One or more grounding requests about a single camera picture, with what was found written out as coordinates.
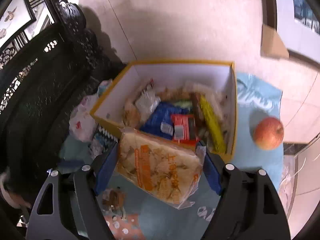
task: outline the white plastic bag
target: white plastic bag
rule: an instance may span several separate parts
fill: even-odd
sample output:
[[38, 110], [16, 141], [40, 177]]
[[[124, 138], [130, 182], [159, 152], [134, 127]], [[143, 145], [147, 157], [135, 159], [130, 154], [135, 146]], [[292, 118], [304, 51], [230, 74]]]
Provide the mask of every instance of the white plastic bag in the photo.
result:
[[98, 99], [98, 94], [85, 96], [70, 115], [69, 131], [73, 137], [83, 142], [90, 142], [97, 128], [96, 121], [89, 114]]

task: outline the clear plastic wrapper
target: clear plastic wrapper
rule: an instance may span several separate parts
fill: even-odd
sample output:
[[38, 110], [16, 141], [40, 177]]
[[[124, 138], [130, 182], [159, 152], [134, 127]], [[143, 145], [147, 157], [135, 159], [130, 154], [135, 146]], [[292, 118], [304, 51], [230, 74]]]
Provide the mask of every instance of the clear plastic wrapper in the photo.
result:
[[117, 171], [177, 209], [192, 205], [187, 199], [196, 190], [203, 163], [204, 156], [136, 130], [120, 139]]
[[160, 102], [160, 98], [153, 91], [153, 79], [140, 85], [127, 98], [124, 105], [123, 122], [125, 126], [138, 128], [149, 118]]
[[140, 112], [140, 123], [145, 123], [147, 121], [159, 103], [160, 97], [157, 97], [153, 90], [142, 92], [135, 102], [135, 106]]
[[124, 198], [125, 194], [119, 189], [107, 188], [102, 194], [102, 207], [105, 214], [115, 214], [125, 218]]
[[198, 92], [204, 94], [205, 99], [210, 103], [215, 115], [217, 116], [219, 122], [224, 122], [224, 114], [220, 103], [223, 102], [223, 96], [221, 93], [215, 92], [211, 87], [187, 81], [183, 88], [187, 92]]

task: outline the blue package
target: blue package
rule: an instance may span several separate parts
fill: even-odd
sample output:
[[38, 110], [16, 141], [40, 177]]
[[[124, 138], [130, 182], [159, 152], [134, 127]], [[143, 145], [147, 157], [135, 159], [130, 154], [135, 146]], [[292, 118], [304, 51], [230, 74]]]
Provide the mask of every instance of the blue package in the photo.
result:
[[[140, 131], [151, 133], [169, 140], [173, 137], [173, 123], [171, 121], [172, 114], [189, 114], [187, 108], [181, 108], [178, 106], [173, 106], [167, 102], [160, 102], [158, 107], [155, 109], [153, 114], [145, 122], [144, 125], [140, 127]], [[172, 132], [162, 132], [164, 130], [164, 124], [167, 127], [172, 127]]]

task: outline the red package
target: red package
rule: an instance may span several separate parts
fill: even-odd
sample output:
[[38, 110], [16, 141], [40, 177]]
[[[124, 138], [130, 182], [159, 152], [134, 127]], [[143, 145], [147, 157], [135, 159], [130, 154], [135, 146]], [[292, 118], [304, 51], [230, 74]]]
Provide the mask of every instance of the red package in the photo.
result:
[[200, 139], [197, 135], [195, 116], [193, 114], [172, 114], [171, 120], [174, 125], [173, 140], [196, 145]]

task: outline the black ornate chair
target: black ornate chair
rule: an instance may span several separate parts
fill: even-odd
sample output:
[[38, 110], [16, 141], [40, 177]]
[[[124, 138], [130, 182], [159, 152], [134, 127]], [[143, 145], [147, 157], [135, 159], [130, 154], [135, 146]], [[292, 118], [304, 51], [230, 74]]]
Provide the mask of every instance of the black ornate chair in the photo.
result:
[[103, 55], [77, 5], [25, 2], [31, 9], [45, 3], [54, 23], [44, 23], [31, 40], [19, 30], [1, 48], [0, 171], [9, 166], [10, 186], [33, 203], [46, 171], [59, 160], [72, 109], [123, 64]]

